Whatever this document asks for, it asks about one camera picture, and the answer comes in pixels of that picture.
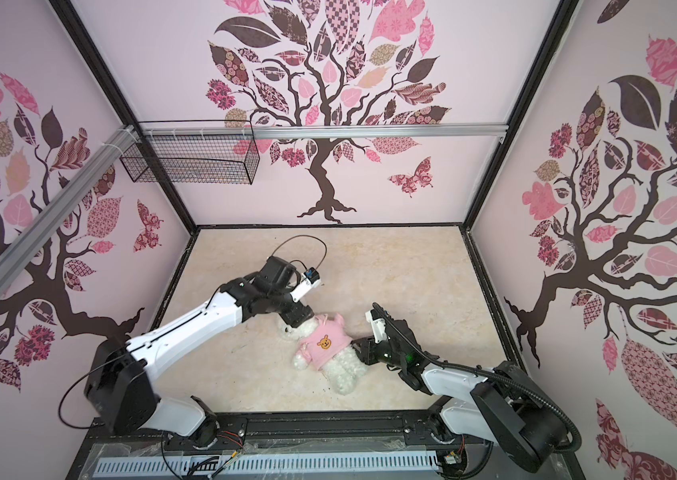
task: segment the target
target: teddy bear's leg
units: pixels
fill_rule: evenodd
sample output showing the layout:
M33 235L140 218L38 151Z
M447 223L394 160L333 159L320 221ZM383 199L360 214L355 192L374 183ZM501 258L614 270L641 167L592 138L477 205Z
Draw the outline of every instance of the teddy bear's leg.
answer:
M335 360L335 357L325 362L320 371L328 379L331 388L340 395L346 395L354 390L354 385L357 383L356 377L347 372L343 365Z
M367 373L367 365L357 358L357 353L350 346L339 353L336 353L336 356L333 357L333 359L338 360L338 362L341 363L341 366L353 376L361 377Z

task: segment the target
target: beige marble surface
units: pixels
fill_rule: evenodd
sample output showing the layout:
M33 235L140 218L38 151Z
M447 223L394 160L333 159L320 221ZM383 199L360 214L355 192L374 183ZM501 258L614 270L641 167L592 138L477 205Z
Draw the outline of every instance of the beige marble surface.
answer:
M304 301L314 312L340 312L350 336L371 335L364 312L378 302L444 359L484 366L504 360L455 226L204 230L163 324L207 300L219 284L260 269L277 245L297 234L328 245L319 269L324 285ZM322 245L299 238L277 255L315 266ZM292 367L297 344L279 336L276 321L275 314L257 316L213 337L161 376L158 389L196 395L217 412L427 408L435 399L411 390L382 364L340 396L321 373Z

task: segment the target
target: pink wall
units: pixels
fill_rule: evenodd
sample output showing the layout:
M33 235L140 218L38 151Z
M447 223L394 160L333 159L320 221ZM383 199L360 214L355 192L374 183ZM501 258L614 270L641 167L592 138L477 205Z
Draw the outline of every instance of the pink wall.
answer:
M50 6L0 0L0 253L119 126ZM118 162L3 294L0 477L66 474L84 432L61 395L105 337L147 328L187 239ZM94 417L79 391L64 411Z
M140 120L252 116L255 123L268 125L332 124L338 109L338 123L347 124L365 124L384 112L378 119L382 124L419 118L504 122L556 4L211 0L166 9L161 2L76 2ZM351 25L346 29L340 28L342 14ZM298 27L286 27L290 21ZM270 33L248 37L249 31L238 27L245 22L263 25ZM318 37L336 47L334 62L316 54L304 59ZM408 48L410 56L398 73L397 57ZM287 76L277 76L287 75L286 70L292 74L289 85ZM352 75L342 80L341 71ZM271 142L262 142L262 162L252 186L176 187L199 224L457 222L465 216L494 138L416 138L393 154L362 138L353 141L356 145L342 148L351 151L353 161L343 157L336 162L333 147L323 148L320 142L313 158L303 140L294 150L303 157L294 158L291 168L282 161L273 163ZM291 147L278 146L280 151ZM418 191L410 198L389 178L412 177L426 158L433 188L412 179L410 187ZM352 210L337 212L344 208ZM298 217L310 209L314 214Z
M584 2L475 231L586 477L677 478L677 2Z

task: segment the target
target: white teddy bear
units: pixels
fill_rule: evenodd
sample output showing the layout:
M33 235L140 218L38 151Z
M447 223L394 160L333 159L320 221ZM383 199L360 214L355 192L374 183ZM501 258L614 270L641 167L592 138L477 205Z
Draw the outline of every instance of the white teddy bear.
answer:
M357 380L367 373L367 365L351 347L352 338L343 332L343 316L338 313L333 320L327 314L313 316L298 328L280 320L279 327L286 340L299 340L293 366L304 370L311 363L341 395L354 390Z

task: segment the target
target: black mesh basket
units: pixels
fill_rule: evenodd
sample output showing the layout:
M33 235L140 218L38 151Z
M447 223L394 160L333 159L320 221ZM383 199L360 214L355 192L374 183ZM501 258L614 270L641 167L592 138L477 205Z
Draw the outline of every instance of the black mesh basket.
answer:
M235 122L244 124L251 127L250 120ZM261 159L252 133L150 134L147 140L171 182L252 184ZM134 182L157 181L140 144L125 150L120 160Z

